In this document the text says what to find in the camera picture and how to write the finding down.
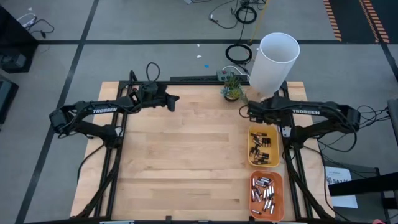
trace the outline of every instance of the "gray floor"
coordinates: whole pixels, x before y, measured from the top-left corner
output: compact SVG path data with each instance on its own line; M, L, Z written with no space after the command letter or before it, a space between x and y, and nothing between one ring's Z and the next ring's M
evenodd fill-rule
M8 0L1 4L14 17L30 12L55 26L50 40L78 40L93 0ZM183 0L100 0L88 39L167 40L237 39L241 25L224 30L207 19L223 1L186 5ZM213 15L226 26L233 23L229 8ZM251 37L255 24L245 26L243 38ZM317 0L272 0L258 37L286 32L300 40L333 40L323 3ZM149 62L159 64L161 80L172 76L214 75L229 65L223 44L183 45L85 45L73 77L66 103L95 100L101 82L125 80L134 70L145 79ZM251 47L256 52L256 45ZM398 46L389 46L398 58ZM29 73L6 74L20 88L0 133L0 221L13 223L22 203L37 158L49 128L48 114L56 107L70 68L76 45L41 45ZM243 50L234 50L243 58ZM379 45L301 45L301 54L288 80L304 81L312 101L335 101L379 110L398 97L398 83ZM333 141L338 135L325 137ZM351 137L336 144L348 148ZM83 136L54 138L35 191L26 222L68 218L76 190L76 172L87 140ZM354 150L325 154L347 164L379 167L382 174L396 172L397 144L389 121L374 124L358 133Z

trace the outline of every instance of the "white paper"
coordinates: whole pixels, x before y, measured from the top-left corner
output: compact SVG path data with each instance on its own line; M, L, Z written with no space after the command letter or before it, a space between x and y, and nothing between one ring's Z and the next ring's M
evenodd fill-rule
M326 166L328 185L351 181L348 169ZM334 207L358 208L355 195L334 196L331 198Z

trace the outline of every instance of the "orange and black tape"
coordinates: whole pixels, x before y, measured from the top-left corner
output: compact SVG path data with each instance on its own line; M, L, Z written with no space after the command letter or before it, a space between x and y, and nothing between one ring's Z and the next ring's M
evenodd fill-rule
M374 22L374 25L376 26L377 31L379 32L379 34L381 36L382 41L384 43L389 43L390 42L390 38L388 37L386 30L384 30L384 27L381 24L381 21L379 19L379 16L377 16L377 13L374 10L370 0L359 0L359 1L361 2L362 6L363 6L363 4L365 5L366 9L363 7L363 11L365 13L365 16L366 16L366 18L370 17L372 19L372 21ZM371 22L369 23L369 25L371 26L372 31L374 31L374 27L373 27Z
M333 33L335 34L335 38L336 38L336 40L341 41L340 30L338 29L336 18L335 18L335 15L333 14L333 10L330 7L329 0L323 0L323 4L325 5L331 28L333 29Z

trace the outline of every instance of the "orange tray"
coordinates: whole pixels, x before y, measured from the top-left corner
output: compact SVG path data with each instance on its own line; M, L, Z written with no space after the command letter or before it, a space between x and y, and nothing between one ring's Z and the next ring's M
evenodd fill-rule
M273 183L271 185L274 186L274 197L272 199L272 202L275 203L274 205L274 210L271 214L271 209L267 209L266 211L263 211L262 209L264 208L265 201L262 200L261 197L261 202L252 202L251 200L251 190L252 190L252 179L255 178L257 179L259 177L267 177L271 180L273 180ZM250 176L250 188L249 188L249 209L250 213L254 218L260 219L260 220L267 220L267 221L275 221L279 222L284 218L284 183L282 177L276 173L276 172L269 172L269 171L263 171L263 170L255 170L251 176ZM264 187L259 187L261 192L264 192ZM261 215L256 214L252 212L252 210L256 210L261 212Z
M256 144L253 142L253 136L251 136L250 133L266 133L267 138L271 139L270 147L259 147L260 152L268 153L268 164L257 165L252 163L254 160L254 155L250 156L250 149ZM250 165L258 167L275 167L279 165L279 137L275 126L263 124L255 124L250 126L248 132L248 160Z

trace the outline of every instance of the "yellow tray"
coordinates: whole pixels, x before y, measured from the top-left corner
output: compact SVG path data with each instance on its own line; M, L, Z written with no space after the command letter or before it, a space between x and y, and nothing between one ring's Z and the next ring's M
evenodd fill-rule
M255 143L250 133L267 133L267 138L271 139L271 147L259 147L260 152L269 154L268 164L257 165L252 163L254 155L250 156L250 149L255 146ZM251 165L258 167L275 167L279 165L279 138L275 126L261 124L250 126L248 132L248 160Z

